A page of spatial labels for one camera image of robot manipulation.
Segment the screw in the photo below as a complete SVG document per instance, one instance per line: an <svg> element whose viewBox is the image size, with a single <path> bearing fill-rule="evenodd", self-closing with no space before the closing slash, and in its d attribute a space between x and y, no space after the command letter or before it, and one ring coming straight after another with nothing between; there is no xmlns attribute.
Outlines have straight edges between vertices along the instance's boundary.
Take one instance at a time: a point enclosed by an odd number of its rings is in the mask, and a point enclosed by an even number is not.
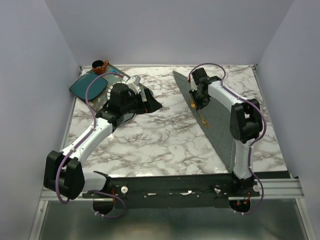
<svg viewBox="0 0 320 240"><path fill-rule="evenodd" d="M218 193L221 192L221 189L219 189L219 188L214 188L214 191L218 194Z"/></svg>
<svg viewBox="0 0 320 240"><path fill-rule="evenodd" d="M253 186L253 191L259 192L260 191L260 187L258 185L254 185Z"/></svg>
<svg viewBox="0 0 320 240"><path fill-rule="evenodd" d="M123 194L126 194L126 193L128 192L128 188L127 188L126 186L123 186L123 187L121 188L121 192L122 192Z"/></svg>

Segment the light purple wall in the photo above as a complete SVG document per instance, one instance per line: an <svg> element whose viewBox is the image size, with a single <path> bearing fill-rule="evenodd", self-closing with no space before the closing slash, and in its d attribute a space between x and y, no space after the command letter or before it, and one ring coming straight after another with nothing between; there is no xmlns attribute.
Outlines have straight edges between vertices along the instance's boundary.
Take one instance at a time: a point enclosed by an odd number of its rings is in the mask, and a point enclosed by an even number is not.
<svg viewBox="0 0 320 240"><path fill-rule="evenodd" d="M295 0L258 65L285 163L320 238L320 1Z"/></svg>
<svg viewBox="0 0 320 240"><path fill-rule="evenodd" d="M45 0L76 60L256 64L293 0Z"/></svg>
<svg viewBox="0 0 320 240"><path fill-rule="evenodd" d="M0 239L29 237L79 68L43 0L0 1Z"/></svg>

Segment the marble surface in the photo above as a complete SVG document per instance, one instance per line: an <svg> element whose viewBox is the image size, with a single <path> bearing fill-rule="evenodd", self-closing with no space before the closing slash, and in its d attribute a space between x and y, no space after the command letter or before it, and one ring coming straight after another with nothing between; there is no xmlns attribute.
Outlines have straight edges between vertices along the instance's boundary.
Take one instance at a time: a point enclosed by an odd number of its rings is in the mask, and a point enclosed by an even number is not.
<svg viewBox="0 0 320 240"><path fill-rule="evenodd" d="M246 98L257 98L267 120L267 133L256 144L253 169L284 171L285 162L263 103L253 71L247 65L226 65L225 84ZM100 171L111 177L139 177L227 173L225 165L201 130L176 85L173 70L187 76L192 67L125 67L139 75L163 108L137 115L107 137L84 164L85 171ZM222 76L205 67L209 76ZM69 144L92 122L87 106L77 99L69 133Z"/></svg>

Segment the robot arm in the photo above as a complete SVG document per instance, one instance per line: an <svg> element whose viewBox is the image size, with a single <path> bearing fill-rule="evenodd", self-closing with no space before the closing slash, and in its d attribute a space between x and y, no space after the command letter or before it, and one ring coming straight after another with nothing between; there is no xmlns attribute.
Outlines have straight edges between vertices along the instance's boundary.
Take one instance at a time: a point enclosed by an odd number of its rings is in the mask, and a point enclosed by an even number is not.
<svg viewBox="0 0 320 240"><path fill-rule="evenodd" d="M140 88L139 76L131 77L126 83L115 83L107 93L108 102L96 114L96 125L87 130L61 152L52 151L46 159L44 187L56 191L56 175L62 160L68 156L61 170L58 186L61 195L74 200L81 192L107 190L110 177L101 172L83 172L82 166L93 150L112 134L127 114L153 113L162 105L157 102L148 88ZM93 132L76 149L90 131Z"/></svg>
<svg viewBox="0 0 320 240"><path fill-rule="evenodd" d="M226 91L221 85L221 79L217 76L209 77L203 68L195 70L192 77L189 93L197 110L208 105L210 98L215 98L230 111L229 127L236 147L233 173L240 180L250 178L252 174L248 169L249 148L263 127L260 114L249 104ZM260 108L258 100L249 101Z"/></svg>

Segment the gold spoon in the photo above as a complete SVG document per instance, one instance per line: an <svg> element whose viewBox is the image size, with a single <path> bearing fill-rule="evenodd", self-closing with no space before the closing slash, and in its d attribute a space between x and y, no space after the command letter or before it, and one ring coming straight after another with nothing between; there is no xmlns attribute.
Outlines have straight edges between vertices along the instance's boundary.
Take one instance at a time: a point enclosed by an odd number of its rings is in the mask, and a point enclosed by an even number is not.
<svg viewBox="0 0 320 240"><path fill-rule="evenodd" d="M191 105L191 107L192 107L193 109L196 109L196 104L195 104L194 100L192 99L192 97L190 97L190 105ZM207 123L207 121L205 120L205 118L201 115L200 109L199 109L197 112L198 112L198 114L199 114L199 116L200 116L200 118L201 118L201 120L202 120L202 122L203 122L203 125L204 125L206 128L209 128L209 124Z"/></svg>

